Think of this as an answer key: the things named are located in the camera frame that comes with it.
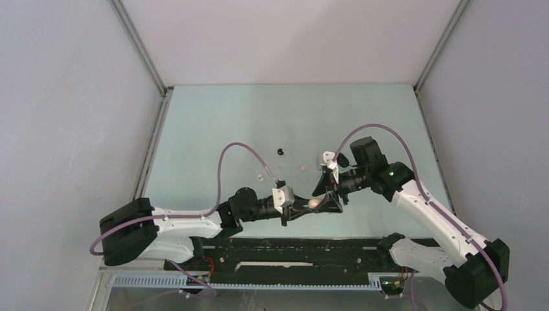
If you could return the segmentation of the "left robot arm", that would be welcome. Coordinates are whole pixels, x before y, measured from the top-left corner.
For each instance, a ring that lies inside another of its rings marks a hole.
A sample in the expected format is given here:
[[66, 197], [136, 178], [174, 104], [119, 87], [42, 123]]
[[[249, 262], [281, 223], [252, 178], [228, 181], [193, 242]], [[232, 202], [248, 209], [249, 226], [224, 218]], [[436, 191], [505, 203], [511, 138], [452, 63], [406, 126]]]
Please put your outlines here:
[[103, 217], [100, 222], [102, 256], [106, 266], [120, 266], [136, 259], [165, 259], [189, 270], [202, 267], [204, 238], [228, 238], [243, 231], [242, 223], [279, 218], [284, 224], [320, 207], [318, 198], [294, 196], [288, 187], [273, 189], [259, 199], [251, 188], [241, 188], [218, 205], [210, 216], [192, 218], [139, 198]]

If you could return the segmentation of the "pink earbud charging case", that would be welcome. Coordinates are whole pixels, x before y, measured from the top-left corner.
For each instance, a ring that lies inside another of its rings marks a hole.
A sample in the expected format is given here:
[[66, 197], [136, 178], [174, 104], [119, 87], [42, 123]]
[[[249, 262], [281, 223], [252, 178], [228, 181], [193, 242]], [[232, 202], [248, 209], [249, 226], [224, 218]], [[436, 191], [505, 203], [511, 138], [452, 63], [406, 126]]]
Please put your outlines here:
[[308, 200], [307, 207], [309, 209], [316, 209], [322, 203], [322, 199], [313, 198]]

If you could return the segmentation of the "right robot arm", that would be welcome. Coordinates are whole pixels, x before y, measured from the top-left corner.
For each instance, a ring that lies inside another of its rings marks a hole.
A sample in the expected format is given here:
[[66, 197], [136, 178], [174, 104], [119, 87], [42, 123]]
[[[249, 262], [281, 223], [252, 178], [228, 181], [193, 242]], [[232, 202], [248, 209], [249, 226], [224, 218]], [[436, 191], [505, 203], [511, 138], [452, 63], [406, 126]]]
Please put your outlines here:
[[344, 172], [339, 170], [336, 153], [318, 155], [322, 175], [313, 195], [325, 199], [315, 211], [324, 207], [341, 211], [349, 194], [370, 189], [408, 213], [441, 248], [437, 251], [392, 233], [377, 245], [380, 268], [392, 271], [401, 266], [421, 272], [441, 282], [468, 309], [483, 305], [508, 280], [510, 249], [504, 241], [490, 241], [466, 226], [427, 192], [406, 164], [389, 163], [375, 139], [356, 140], [350, 148], [356, 164]]

